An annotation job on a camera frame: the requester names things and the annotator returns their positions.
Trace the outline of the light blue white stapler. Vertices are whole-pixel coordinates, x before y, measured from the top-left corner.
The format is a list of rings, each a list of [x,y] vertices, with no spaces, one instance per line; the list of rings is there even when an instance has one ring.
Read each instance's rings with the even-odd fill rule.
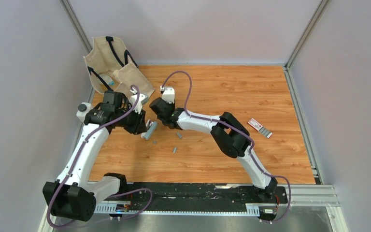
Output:
[[[155,129],[157,128],[157,125],[158,125],[157,121],[148,120],[146,122],[147,131],[141,133],[141,138],[149,140],[152,134],[154,133]]]

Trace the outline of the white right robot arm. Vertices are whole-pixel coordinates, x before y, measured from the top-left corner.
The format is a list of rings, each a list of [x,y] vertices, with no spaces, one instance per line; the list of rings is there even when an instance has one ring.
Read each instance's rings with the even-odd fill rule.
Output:
[[[239,161],[248,173],[257,198],[267,203],[275,197],[277,180],[267,172],[254,152],[254,141],[248,130],[229,112],[208,116],[176,108],[175,104],[157,98],[150,103],[151,110],[163,125],[170,129],[192,130],[210,134],[219,149]]]

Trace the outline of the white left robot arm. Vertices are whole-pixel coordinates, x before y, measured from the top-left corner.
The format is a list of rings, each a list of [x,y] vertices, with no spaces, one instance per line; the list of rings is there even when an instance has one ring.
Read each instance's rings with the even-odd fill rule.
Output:
[[[52,216],[87,222],[102,201],[111,197],[120,201],[133,195],[123,174],[106,173],[94,184],[88,181],[100,149],[114,128],[121,127],[133,135],[147,132],[143,105],[148,96],[136,88],[131,87],[130,97],[108,90],[97,105],[83,102],[78,106],[76,115],[84,125],[78,144],[55,181],[43,187],[46,220],[52,227],[58,227]]]

